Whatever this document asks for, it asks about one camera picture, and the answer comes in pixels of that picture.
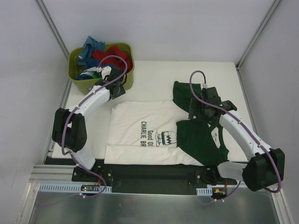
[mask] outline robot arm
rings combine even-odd
[[[261,149],[261,146],[270,154],[279,172],[280,179],[284,177],[285,154],[281,149],[272,149],[271,146],[262,141],[249,126],[242,121],[237,108],[230,101],[221,101],[215,87],[203,88],[201,91],[202,100],[208,104],[217,105],[224,111],[199,102],[193,98],[190,104],[189,118],[206,121],[208,123],[218,122],[223,126],[240,145],[245,153],[248,164],[227,161],[218,165],[221,177],[232,178],[245,182],[252,191],[257,191],[278,182],[277,175],[268,155]]]
[[[67,153],[71,153],[76,161],[88,170],[93,167],[95,158],[85,145],[87,141],[85,120],[103,103],[126,93],[121,80],[102,88],[103,85],[120,76],[123,70],[109,66],[104,68],[94,67],[91,70],[101,73],[105,79],[96,82],[91,91],[76,105],[68,109],[59,108],[56,111],[52,133],[52,139],[61,146],[63,129],[67,118],[71,111],[77,108],[69,121],[64,139],[64,147]]]

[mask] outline cartoon print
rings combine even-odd
[[[173,131],[165,131],[165,132],[161,132],[161,134],[159,134],[158,130],[157,130],[155,138],[156,138],[156,146],[157,147],[161,143],[164,146],[177,143],[177,133],[175,133]]]

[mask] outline clothes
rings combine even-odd
[[[200,84],[192,84],[194,92],[200,97]],[[173,102],[181,109],[189,112],[193,98],[189,83],[174,82]],[[205,166],[218,165],[228,159],[222,130],[219,124],[207,124],[198,119],[177,122],[177,139],[180,147],[188,155]]]
[[[105,163],[202,165],[177,147],[176,122],[188,113],[172,101],[124,102],[112,109]]]
[[[107,52],[103,52],[103,51],[100,51],[100,50],[96,50],[92,57],[94,59],[97,59],[99,61],[101,61],[104,57],[106,56],[109,56],[109,55],[116,55],[116,56],[119,56],[121,57],[122,59],[124,59],[128,65],[128,70],[127,72],[130,72],[133,68],[133,63],[132,63],[132,60],[131,58],[129,57],[129,54],[126,54],[124,52],[122,52],[117,45],[114,45],[112,47],[110,47]],[[116,68],[119,68],[119,69],[122,69],[122,70],[125,70],[126,66],[125,64],[123,63],[123,61],[121,61],[120,59],[118,58],[115,58],[115,57],[110,57],[110,58],[107,58],[104,62],[103,62],[103,65],[107,65],[107,64],[113,64]]]
[[[91,59],[93,52],[96,50],[104,51],[105,43],[97,42],[95,39],[88,36],[83,45],[83,51],[78,56],[78,65],[85,69],[97,67],[99,63],[96,64],[96,61]]]
[[[192,87],[196,95],[200,97],[200,91],[201,91],[200,84],[192,84]],[[178,81],[175,81],[173,85],[172,94],[173,94],[172,101],[179,108],[189,113],[190,101],[191,98],[194,97],[190,90],[189,83],[179,83]]]
[[[205,166],[219,165],[228,160],[228,150],[224,146],[222,127],[218,127],[220,147],[213,140],[211,131],[217,124],[208,124],[198,119],[177,122],[177,145],[188,155]]]
[[[80,73],[80,75],[76,78],[76,80],[102,78],[102,75],[100,75],[97,71],[98,71],[97,67],[86,69],[82,73]]]

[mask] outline metal frame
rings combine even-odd
[[[252,50],[253,46],[255,45],[257,39],[265,29],[266,25],[268,24],[270,18],[273,16],[274,12],[277,10],[279,4],[282,2],[282,0],[274,0],[270,9],[268,10],[266,16],[263,18],[261,24],[259,25],[257,31],[255,32],[254,36],[252,37],[250,43],[248,44],[246,50],[244,51],[239,63],[236,66],[238,77],[240,80],[240,84],[243,90],[245,102],[247,109],[249,110],[249,116],[251,119],[251,122],[253,124],[253,129],[255,129],[254,125],[254,120],[252,118],[251,110],[250,110],[250,105],[248,102],[246,90],[244,88],[239,69],[243,65],[244,61],[246,60],[248,54]],[[64,56],[68,58],[69,52],[59,34],[59,31],[57,30],[43,0],[36,0],[36,3],[38,7],[40,8],[49,28],[51,29],[59,47],[61,48]],[[68,80],[64,94],[60,103],[60,107],[65,108],[68,96],[70,94],[71,90],[71,82]],[[54,147],[54,142],[52,141],[51,137],[48,139],[48,146],[47,146],[47,152],[45,153],[44,159],[47,158],[48,155],[51,155],[52,149]],[[31,213],[33,211],[34,203],[36,200],[37,192],[40,186],[40,183],[47,182],[47,183],[73,183],[71,181],[73,169],[75,166],[60,166],[60,165],[35,165],[33,168],[32,175],[29,180],[29,188],[26,194],[25,198],[25,203],[24,203],[24,208],[22,210],[21,216],[18,218],[16,223],[19,224],[27,224],[29,223]],[[293,224],[294,221],[291,217],[288,205],[285,200],[284,192],[281,190],[280,193],[278,194],[272,194],[273,202],[279,217],[279,220],[281,223],[284,224]]]
[[[248,54],[251,52],[253,46],[255,45],[256,41],[258,40],[259,36],[262,34],[263,30],[265,29],[265,27],[267,26],[269,20],[271,19],[271,17],[274,15],[274,13],[276,12],[278,6],[280,5],[280,3],[283,0],[274,0],[272,5],[270,6],[268,12],[266,13],[266,15],[264,16],[261,24],[259,25],[259,27],[257,28],[256,32],[254,33],[253,37],[251,38],[247,48],[245,49],[239,63],[237,63],[237,70],[240,69],[240,67],[244,64],[244,61],[246,60]]]

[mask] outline blue clothing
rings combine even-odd
[[[97,67],[99,64],[95,66],[94,59],[91,58],[92,54],[96,50],[105,50],[105,43],[104,42],[97,42],[92,37],[88,36],[86,39],[84,45],[83,45],[83,51],[79,54],[78,57],[78,65],[82,66],[85,69],[91,68],[91,67]]]
[[[86,79],[93,79],[92,76],[88,75],[88,74],[83,74],[81,73],[77,78],[76,80],[86,80]]]

